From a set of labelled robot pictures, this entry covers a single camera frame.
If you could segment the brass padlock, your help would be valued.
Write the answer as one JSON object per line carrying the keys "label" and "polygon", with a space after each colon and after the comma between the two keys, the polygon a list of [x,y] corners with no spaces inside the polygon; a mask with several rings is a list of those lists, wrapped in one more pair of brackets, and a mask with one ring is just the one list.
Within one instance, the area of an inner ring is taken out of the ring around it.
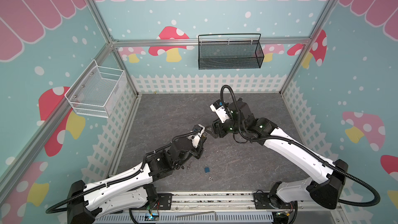
{"label": "brass padlock", "polygon": [[204,132],[204,133],[201,135],[201,139],[203,139],[203,140],[207,139],[207,133],[206,133],[206,132]]}

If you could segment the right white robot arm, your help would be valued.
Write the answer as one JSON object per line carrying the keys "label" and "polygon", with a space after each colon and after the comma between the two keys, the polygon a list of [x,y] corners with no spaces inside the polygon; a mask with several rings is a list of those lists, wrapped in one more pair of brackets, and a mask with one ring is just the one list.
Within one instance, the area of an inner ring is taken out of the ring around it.
{"label": "right white robot arm", "polygon": [[[217,114],[207,131],[214,138],[223,138],[231,134],[238,144],[257,143],[284,156],[298,166],[309,177],[290,183],[276,182],[269,192],[273,205],[280,202],[312,200],[327,209],[336,209],[339,203],[371,207],[380,200],[378,191],[365,181],[348,173],[348,164],[338,159],[333,161],[310,150],[294,140],[277,124],[267,118],[256,118],[242,98],[235,97],[232,87],[223,85],[220,99],[210,109]],[[350,179],[367,190],[373,199],[367,202],[354,202],[341,199],[341,193],[347,179]]]}

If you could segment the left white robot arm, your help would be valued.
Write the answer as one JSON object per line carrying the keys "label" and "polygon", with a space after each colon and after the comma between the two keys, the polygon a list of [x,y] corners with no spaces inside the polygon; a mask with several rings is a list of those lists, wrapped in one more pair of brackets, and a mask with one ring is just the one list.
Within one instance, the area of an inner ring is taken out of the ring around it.
{"label": "left white robot arm", "polygon": [[200,159],[206,141],[205,128],[195,125],[186,134],[177,135],[167,145],[146,153],[137,166],[108,179],[85,184],[73,183],[65,200],[46,209],[47,214],[67,213],[69,224],[92,224],[96,218],[120,201],[130,190],[143,188],[147,194],[143,205],[153,206],[157,200],[151,183],[170,176],[192,157]]}

